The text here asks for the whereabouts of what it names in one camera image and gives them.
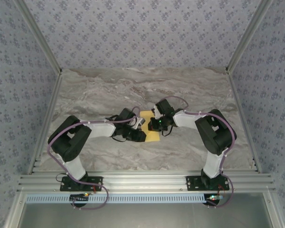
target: patterned wallpaper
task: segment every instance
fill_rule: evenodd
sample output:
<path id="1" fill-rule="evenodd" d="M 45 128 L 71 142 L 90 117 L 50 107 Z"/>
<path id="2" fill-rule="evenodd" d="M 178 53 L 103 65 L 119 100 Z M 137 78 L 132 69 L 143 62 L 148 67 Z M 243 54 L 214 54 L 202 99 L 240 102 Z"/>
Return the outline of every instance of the patterned wallpaper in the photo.
<path id="1" fill-rule="evenodd" d="M 224 67 L 260 0 L 25 0 L 62 68 Z"/>
<path id="2" fill-rule="evenodd" d="M 264 172 L 285 211 L 285 0 L 276 0 L 233 72 Z"/>
<path id="3" fill-rule="evenodd" d="M 12 0 L 0 0 L 0 228 L 28 170 L 56 76 Z"/>

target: aluminum frame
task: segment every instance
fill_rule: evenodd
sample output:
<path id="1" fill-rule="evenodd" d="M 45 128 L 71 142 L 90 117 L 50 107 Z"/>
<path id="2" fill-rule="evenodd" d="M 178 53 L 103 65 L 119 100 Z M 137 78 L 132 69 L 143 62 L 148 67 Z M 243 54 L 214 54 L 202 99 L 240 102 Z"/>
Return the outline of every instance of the aluminum frame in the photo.
<path id="1" fill-rule="evenodd" d="M 255 170 L 225 170 L 234 183 L 234 193 L 263 193 L 267 210 L 273 227 L 285 227 L 285 218 L 282 214 L 281 206 L 277 199 L 276 189 L 270 174 L 261 173 L 262 169 L 254 148 L 248 125 L 240 105 L 240 101 L 233 83 L 232 77 L 227 74 L 232 93 L 234 95 L 241 122 L 248 140 L 250 150 L 255 160 L 257 171 Z M 39 171 L 40 155 L 46 141 L 46 136 L 50 126 L 51 118 L 55 108 L 57 96 L 61 86 L 62 76 L 57 77 L 49 107 L 43 123 L 42 131 L 39 135 L 33 158 L 29 166 L 28 174 L 20 177 L 17 194 L 6 220 L 5 228 L 18 227 L 21 214 L 26 204 L 26 198 L 30 194 L 64 194 L 60 192 L 60 183 L 55 179 L 60 171 Z M 200 171 L 92 171 L 89 175 L 103 176 L 104 185 L 110 193 L 116 194 L 153 194 L 153 193 L 178 193 L 188 194 L 186 186 L 186 176 L 200 175 Z M 194 191 L 195 193 L 216 193 L 216 191 Z"/>
<path id="2" fill-rule="evenodd" d="M 35 21 L 34 16 L 29 11 L 28 6 L 24 2 L 24 0 L 14 0 L 14 3 L 18 10 L 20 11 L 23 19 L 27 23 L 28 27 L 30 28 L 32 34 L 34 35 L 36 41 L 40 45 L 44 55 L 46 56 L 48 62 L 52 66 L 53 70 L 56 74 L 59 74 L 61 71 L 61 68 L 59 66 L 58 61 L 56 60 L 51 48 L 49 47 L 45 37 L 43 36 L 38 24 Z"/>
<path id="3" fill-rule="evenodd" d="M 244 34 L 242 35 L 241 40 L 239 41 L 235 51 L 233 52 L 230 61 L 227 65 L 228 73 L 232 74 L 233 70 L 235 69 L 237 63 L 241 59 L 245 49 L 247 48 L 248 44 L 250 43 L 255 31 L 257 30 L 258 26 L 261 24 L 263 17 L 267 13 L 270 5 L 274 0 L 261 0 L 255 13 L 247 25 Z"/>

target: marble surface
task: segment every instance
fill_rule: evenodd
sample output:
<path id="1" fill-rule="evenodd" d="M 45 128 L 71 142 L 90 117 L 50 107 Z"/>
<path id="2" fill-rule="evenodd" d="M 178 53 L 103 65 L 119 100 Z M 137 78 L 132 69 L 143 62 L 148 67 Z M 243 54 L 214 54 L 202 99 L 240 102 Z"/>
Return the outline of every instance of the marble surface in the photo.
<path id="1" fill-rule="evenodd" d="M 227 76 L 207 68 L 65 69 L 48 136 L 69 116 L 101 120 L 136 105 L 150 110 L 168 95 L 185 98 L 188 111 L 219 109 L 237 133 L 236 145 L 224 163 L 226 169 L 251 169 L 252 155 L 237 112 Z M 170 99 L 174 108 L 184 104 Z M 39 170 L 60 167 L 46 154 Z M 200 170 L 207 152 L 196 129 L 174 128 L 159 142 L 116 142 L 100 137 L 88 140 L 80 154 L 87 170 Z"/>

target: yellow sponge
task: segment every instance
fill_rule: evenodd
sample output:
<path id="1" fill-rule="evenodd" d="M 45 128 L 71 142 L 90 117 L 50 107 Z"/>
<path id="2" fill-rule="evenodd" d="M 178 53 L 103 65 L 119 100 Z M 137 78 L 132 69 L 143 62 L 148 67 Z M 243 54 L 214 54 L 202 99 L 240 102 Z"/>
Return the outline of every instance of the yellow sponge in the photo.
<path id="1" fill-rule="evenodd" d="M 145 142 L 154 142 L 160 140 L 160 134 L 159 132 L 151 132 L 148 130 L 148 123 L 151 120 L 151 117 L 154 117 L 154 114 L 152 111 L 141 111 L 140 112 L 141 118 L 145 119 L 144 124 L 142 125 L 142 131 L 145 132 L 146 140 Z"/>

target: purple cable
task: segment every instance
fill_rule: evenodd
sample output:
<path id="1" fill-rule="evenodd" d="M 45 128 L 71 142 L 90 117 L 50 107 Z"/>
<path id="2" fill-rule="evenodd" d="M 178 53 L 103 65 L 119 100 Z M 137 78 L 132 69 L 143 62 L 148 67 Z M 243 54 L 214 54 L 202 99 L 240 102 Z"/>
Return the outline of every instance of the purple cable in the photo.
<path id="1" fill-rule="evenodd" d="M 186 108 L 189 107 L 189 104 L 188 104 L 188 102 L 187 102 L 185 99 L 183 99 L 183 98 L 181 98 L 181 97 L 179 97 L 179 96 L 173 96 L 173 95 L 172 95 L 172 96 L 167 96 L 167 97 L 164 97 L 163 99 L 161 99 L 160 101 L 162 101 L 162 100 L 164 100 L 164 99 L 171 98 L 171 97 L 180 99 L 180 100 L 182 100 L 183 102 L 185 102 L 186 107 L 184 108 L 184 112 L 185 112 L 186 114 L 188 114 L 188 115 L 210 115 L 210 116 L 213 116 L 213 117 L 215 117 L 215 118 L 218 118 L 221 122 L 223 122 L 223 123 L 227 126 L 227 128 L 229 129 L 229 131 L 230 131 L 230 133 L 231 133 L 232 143 L 231 143 L 230 147 L 224 152 L 222 161 L 221 161 L 221 163 L 220 163 L 220 165 L 219 165 L 219 173 L 220 173 L 220 175 L 223 176 L 223 177 L 226 177 L 226 178 L 228 179 L 230 185 L 231 185 L 231 196 L 230 196 L 230 198 L 227 200 L 227 202 L 225 202 L 224 204 L 219 205 L 219 206 L 217 206 L 215 203 L 213 203 L 213 202 L 207 200 L 207 202 L 213 204 L 214 206 L 216 206 L 216 207 L 218 207 L 218 208 L 221 208 L 221 207 L 223 207 L 223 206 L 225 206 L 225 205 L 227 205 L 227 204 L 230 203 L 230 200 L 231 200 L 231 198 L 233 197 L 233 193 L 234 193 L 233 183 L 232 183 L 231 179 L 230 179 L 227 175 L 223 174 L 223 172 L 222 172 L 223 163 L 224 163 L 224 161 L 225 161 L 226 154 L 232 149 L 232 147 L 234 146 L 235 140 L 236 140 L 236 139 L 235 139 L 235 135 L 234 135 L 234 133 L 233 133 L 233 130 L 232 130 L 230 124 L 229 124 L 226 120 L 224 120 L 223 118 L 221 118 L 221 117 L 218 116 L 218 115 L 215 115 L 215 114 L 212 114 L 212 113 L 189 113 L 189 112 L 187 112 L 187 111 L 186 111 Z"/>
<path id="2" fill-rule="evenodd" d="M 133 109 L 132 109 L 132 112 L 135 110 L 135 108 L 137 108 L 138 109 L 138 114 L 136 114 L 136 117 L 140 117 L 140 108 L 139 108 L 139 106 L 135 106 Z"/>
<path id="3" fill-rule="evenodd" d="M 184 110 L 186 110 L 186 108 L 189 107 L 188 102 L 187 102 L 184 98 L 181 98 L 181 97 L 179 97 L 179 96 L 173 96 L 173 95 L 167 96 L 167 97 L 162 98 L 160 101 L 162 101 L 162 100 L 164 100 L 164 99 L 168 99 L 168 98 L 177 98 L 177 99 L 179 99 L 179 100 L 182 100 L 182 101 L 186 104 L 186 107 L 183 108 Z"/>
<path id="4" fill-rule="evenodd" d="M 137 106 L 134 107 L 134 108 L 137 108 L 137 109 L 138 109 L 138 115 L 139 115 L 139 113 L 140 113 L 140 108 L 137 107 Z M 125 123 L 125 122 L 128 122 L 128 121 L 131 121 L 131 120 L 137 118 L 138 115 L 136 114 L 134 117 L 132 117 L 132 118 L 130 118 L 130 119 L 128 119 L 128 120 L 120 120 L 120 121 L 102 120 L 102 121 L 83 121 L 83 122 L 79 122 L 79 123 L 73 124 L 73 125 L 67 127 L 66 129 L 62 130 L 62 131 L 61 131 L 60 133 L 58 133 L 58 134 L 52 139 L 52 141 L 48 144 L 48 146 L 47 146 L 47 154 L 48 154 L 52 159 L 54 159 L 54 160 L 58 163 L 58 165 L 60 165 L 60 166 L 63 168 L 63 170 L 68 174 L 68 176 L 69 176 L 73 181 L 75 181 L 75 182 L 77 182 L 77 183 L 79 183 L 79 184 L 86 184 L 86 185 L 98 186 L 98 187 L 103 188 L 103 189 L 105 190 L 105 192 L 106 192 L 106 199 L 105 199 L 105 201 L 104 201 L 101 205 L 99 205 L 98 207 L 95 207 L 95 208 L 78 208 L 78 207 L 76 207 L 76 206 L 74 205 L 74 202 L 73 202 L 72 205 L 73 205 L 73 207 L 74 207 L 75 209 L 79 209 L 79 210 L 97 210 L 97 209 L 100 209 L 100 208 L 104 207 L 104 206 L 106 205 L 108 199 L 109 199 L 109 191 L 108 191 L 108 189 L 107 189 L 105 186 L 103 186 L 103 185 L 101 185 L 101 184 L 89 183 L 89 182 L 79 181 L 79 180 L 75 179 L 75 178 L 68 172 L 68 170 L 63 166 L 63 164 L 62 164 L 54 155 L 51 154 L 50 149 L 51 149 L 52 144 L 53 144 L 60 136 L 62 136 L 65 132 L 67 132 L 68 130 L 70 130 L 70 129 L 72 129 L 72 128 L 75 128 L 75 127 L 77 127 L 77 126 L 80 126 L 80 125 L 83 125 L 83 124 L 97 124 L 97 123 L 105 123 L 105 122 L 109 122 L 109 123 L 113 123 L 113 124 L 117 124 L 117 123 L 120 124 L 120 123 Z"/>

